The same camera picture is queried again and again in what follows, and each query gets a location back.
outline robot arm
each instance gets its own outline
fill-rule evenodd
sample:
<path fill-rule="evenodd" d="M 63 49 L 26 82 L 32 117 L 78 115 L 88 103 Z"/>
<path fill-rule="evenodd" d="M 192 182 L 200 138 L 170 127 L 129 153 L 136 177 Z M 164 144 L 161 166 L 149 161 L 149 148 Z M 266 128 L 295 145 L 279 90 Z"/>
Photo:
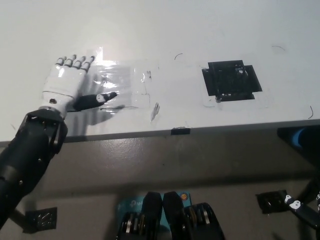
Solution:
<path fill-rule="evenodd" d="M 64 119 L 73 105 L 81 111 L 103 105 L 115 92 L 80 96 L 94 57 L 61 57 L 52 67 L 40 108 L 29 112 L 14 139 L 0 154 L 0 229 L 21 199 L 33 191 L 67 136 Z"/>

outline black mounting bracket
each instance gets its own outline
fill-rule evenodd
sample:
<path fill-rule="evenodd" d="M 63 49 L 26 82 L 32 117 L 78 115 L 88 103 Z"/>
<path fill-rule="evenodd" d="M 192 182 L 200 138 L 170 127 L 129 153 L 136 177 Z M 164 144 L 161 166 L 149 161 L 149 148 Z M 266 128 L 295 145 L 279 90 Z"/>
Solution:
<path fill-rule="evenodd" d="M 242 60 L 208 62 L 202 69 L 209 96 L 217 103 L 255 99 L 253 92 L 262 92 L 254 67 Z"/>
<path fill-rule="evenodd" d="M 9 218 L 21 227 L 25 234 L 34 234 L 44 230 L 56 229 L 57 213 L 58 209 L 56 207 L 26 211 L 25 215 L 15 209 Z"/>

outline screw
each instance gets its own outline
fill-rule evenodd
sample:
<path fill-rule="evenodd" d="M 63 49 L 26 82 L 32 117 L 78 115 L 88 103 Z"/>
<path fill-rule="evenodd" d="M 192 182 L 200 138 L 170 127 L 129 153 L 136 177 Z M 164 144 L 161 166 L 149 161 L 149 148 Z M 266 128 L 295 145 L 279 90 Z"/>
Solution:
<path fill-rule="evenodd" d="M 56 103 L 57 103 L 57 100 L 55 100 L 54 98 L 51 98 L 51 99 L 49 100 L 49 103 L 51 103 L 51 104 L 56 104 Z"/>

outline white tabletop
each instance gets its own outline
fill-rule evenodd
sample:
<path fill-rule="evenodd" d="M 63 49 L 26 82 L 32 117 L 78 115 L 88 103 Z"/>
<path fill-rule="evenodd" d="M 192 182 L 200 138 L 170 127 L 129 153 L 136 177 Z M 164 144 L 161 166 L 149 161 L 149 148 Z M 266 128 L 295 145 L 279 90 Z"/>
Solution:
<path fill-rule="evenodd" d="M 67 141 L 319 124 L 319 9 L 318 0 L 2 1 L 0 143 L 38 109 L 58 57 L 97 50 L 101 61 L 154 63 L 149 104 L 70 113 Z M 201 68 L 231 60 L 253 65 L 262 92 L 205 106 Z"/>

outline clear plastic sheet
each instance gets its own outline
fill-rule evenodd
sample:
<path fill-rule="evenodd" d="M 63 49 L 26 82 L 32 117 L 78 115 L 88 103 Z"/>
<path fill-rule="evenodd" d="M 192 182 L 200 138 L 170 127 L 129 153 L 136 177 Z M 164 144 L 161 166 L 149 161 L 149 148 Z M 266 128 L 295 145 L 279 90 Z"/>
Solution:
<path fill-rule="evenodd" d="M 149 66 L 145 60 L 101 61 L 91 66 L 81 94 L 116 92 L 118 96 L 99 107 L 100 111 L 150 108 L 148 84 L 152 81 L 152 71 Z"/>

